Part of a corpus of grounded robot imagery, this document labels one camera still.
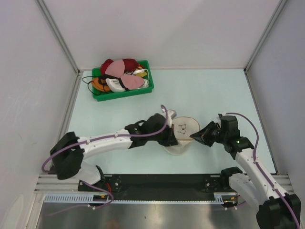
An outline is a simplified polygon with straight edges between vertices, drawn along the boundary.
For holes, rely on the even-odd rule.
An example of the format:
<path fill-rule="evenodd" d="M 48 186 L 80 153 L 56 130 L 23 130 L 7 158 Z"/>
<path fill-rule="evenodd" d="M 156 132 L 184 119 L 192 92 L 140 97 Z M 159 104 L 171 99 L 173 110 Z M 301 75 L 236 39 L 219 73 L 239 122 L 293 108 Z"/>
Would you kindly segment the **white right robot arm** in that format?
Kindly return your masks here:
<path fill-rule="evenodd" d="M 275 180 L 257 155 L 257 143 L 241 136 L 238 113 L 219 115 L 219 122 L 211 121 L 205 128 L 192 134 L 195 141 L 212 147 L 214 143 L 224 149 L 242 167 L 221 171 L 220 187 L 235 190 L 256 210 L 256 221 L 261 229 L 300 228 L 301 201 L 296 194 L 289 194 Z"/>

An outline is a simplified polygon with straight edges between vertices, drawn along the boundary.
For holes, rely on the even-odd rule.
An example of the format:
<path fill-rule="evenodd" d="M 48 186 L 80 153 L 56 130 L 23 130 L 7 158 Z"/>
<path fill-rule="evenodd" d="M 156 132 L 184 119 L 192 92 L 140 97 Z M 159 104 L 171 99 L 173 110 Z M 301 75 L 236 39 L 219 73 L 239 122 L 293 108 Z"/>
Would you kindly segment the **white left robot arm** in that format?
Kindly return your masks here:
<path fill-rule="evenodd" d="M 78 137 L 74 132 L 66 133 L 50 151 L 53 172 L 57 179 L 76 178 L 99 191 L 105 186 L 105 177 L 99 166 L 89 165 L 85 159 L 113 150 L 133 149 L 155 141 L 161 146 L 176 146 L 174 136 L 174 110 L 156 113 L 147 120 L 129 124 L 108 135 Z"/>

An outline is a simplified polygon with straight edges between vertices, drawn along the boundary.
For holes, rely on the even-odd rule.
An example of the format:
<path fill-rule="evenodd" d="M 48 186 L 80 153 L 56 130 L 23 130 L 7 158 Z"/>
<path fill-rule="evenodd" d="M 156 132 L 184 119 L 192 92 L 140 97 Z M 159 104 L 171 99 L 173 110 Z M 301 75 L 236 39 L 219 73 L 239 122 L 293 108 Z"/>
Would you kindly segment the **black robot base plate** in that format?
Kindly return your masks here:
<path fill-rule="evenodd" d="M 112 174 L 105 175 L 101 188 L 119 195 L 236 193 L 219 174 Z"/>

